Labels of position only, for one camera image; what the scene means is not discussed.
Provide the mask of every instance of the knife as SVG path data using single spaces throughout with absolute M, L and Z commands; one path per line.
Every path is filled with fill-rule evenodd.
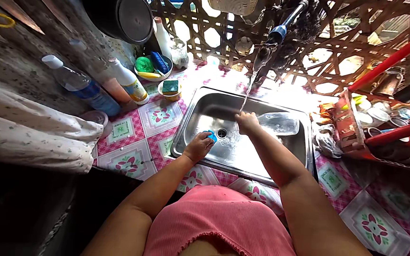
M 67 28 L 71 33 L 77 33 L 77 31 L 72 26 L 71 22 L 67 17 L 62 13 L 58 7 L 53 3 L 52 0 L 42 0 L 42 2 L 48 7 L 48 9 L 53 13 L 53 15 Z
M 12 14 L 17 20 L 25 23 L 27 26 L 31 27 L 35 31 L 45 35 L 42 29 L 37 26 L 37 24 L 31 19 L 26 12 L 21 9 L 21 7 L 14 2 L 14 0 L 0 0 L 0 7 L 7 11 L 8 13 Z

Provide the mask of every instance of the white bowl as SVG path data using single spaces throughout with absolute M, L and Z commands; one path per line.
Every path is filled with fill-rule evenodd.
M 150 55 L 145 56 L 145 57 L 147 57 L 148 59 L 151 60 L 151 56 L 150 56 Z M 166 56 L 164 56 L 164 55 L 161 55 L 161 57 L 164 59 L 165 62 L 167 62 L 168 67 L 169 67 L 168 72 L 165 73 L 163 76 L 161 76 L 161 77 L 159 77 L 159 78 L 144 78 L 144 77 L 142 77 L 142 76 L 139 76 L 139 72 L 137 71 L 137 69 L 135 69 L 135 66 L 134 66 L 135 74 L 138 75 L 139 77 L 145 79 L 145 80 L 152 81 L 152 82 L 160 82 L 160 81 L 162 81 L 162 80 L 165 80 L 166 78 L 168 78 L 168 77 L 170 76 L 170 73 L 172 72 L 172 68 L 173 68 L 173 66 L 174 66 L 174 63 L 172 62 L 172 60 L 171 60 L 169 57 L 166 57 Z

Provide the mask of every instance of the faucet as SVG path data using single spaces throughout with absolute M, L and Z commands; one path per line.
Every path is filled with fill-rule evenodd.
M 273 28 L 268 34 L 267 41 L 261 45 L 254 45 L 254 48 L 259 48 L 256 58 L 254 59 L 253 72 L 258 73 L 259 70 L 267 64 L 277 50 L 278 46 L 282 44 L 287 34 L 288 26 L 295 20 L 295 18 L 308 7 L 308 0 L 301 0 L 298 6 L 287 17 L 287 19 L 279 26 Z

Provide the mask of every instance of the woven bamboo wall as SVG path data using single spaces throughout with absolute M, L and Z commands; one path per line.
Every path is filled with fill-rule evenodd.
M 271 6 L 275 4 L 275 0 L 266 0 L 267 8 L 263 20 L 255 26 L 245 24 L 237 15 L 234 20 L 229 20 L 225 12 L 211 17 L 203 9 L 201 0 L 185 0 L 179 9 L 168 0 L 162 3 L 160 0 L 151 3 L 154 15 L 163 18 L 164 26 L 174 36 L 174 21 L 185 22 L 191 35 L 191 39 L 187 41 L 188 51 L 193 53 L 194 58 L 206 60 L 207 56 L 211 55 L 218 57 L 223 66 L 238 69 L 236 64 L 239 63 L 240 68 L 246 66 L 250 72 L 255 52 L 249 55 L 239 54 L 235 48 L 236 42 L 241 37 L 249 37 L 254 44 L 262 43 L 273 25 L 280 24 L 285 17 L 282 9 L 272 10 Z M 320 0 L 320 4 L 324 11 L 321 30 L 328 30 L 329 38 L 317 37 L 314 43 L 296 45 L 297 52 L 289 59 L 288 65 L 274 70 L 276 79 L 293 76 L 294 83 L 299 76 L 304 77 L 307 79 L 305 86 L 316 93 L 316 85 L 333 83 L 338 86 L 336 90 L 324 94 L 334 95 L 355 81 L 368 65 L 386 59 L 410 40 L 410 0 L 337 0 L 329 1 L 328 4 L 327 1 Z M 349 16 L 356 16 L 360 23 L 346 32 L 336 32 L 336 19 Z M 220 45 L 217 47 L 211 47 L 205 40 L 204 32 L 209 28 L 215 29 L 220 36 Z M 389 39 L 381 41 L 378 35 L 389 36 Z M 305 56 L 308 58 L 314 50 L 321 48 L 329 52 L 328 59 L 314 65 L 304 65 Z M 352 56 L 360 57 L 361 67 L 350 74 L 347 70 L 340 70 L 340 63 Z M 398 66 L 405 68 L 404 84 L 409 84 L 410 55 Z M 261 70 L 261 73 L 267 74 L 268 69 Z

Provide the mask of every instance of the hand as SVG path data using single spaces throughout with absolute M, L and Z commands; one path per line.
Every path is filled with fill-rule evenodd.
M 211 135 L 211 133 L 201 132 L 197 134 L 183 152 L 183 155 L 191 159 L 194 164 L 202 160 L 214 145 L 213 139 L 209 138 L 208 135 Z
M 241 135 L 251 135 L 261 128 L 256 113 L 254 112 L 249 114 L 241 111 L 240 114 L 235 114 L 235 120 Z

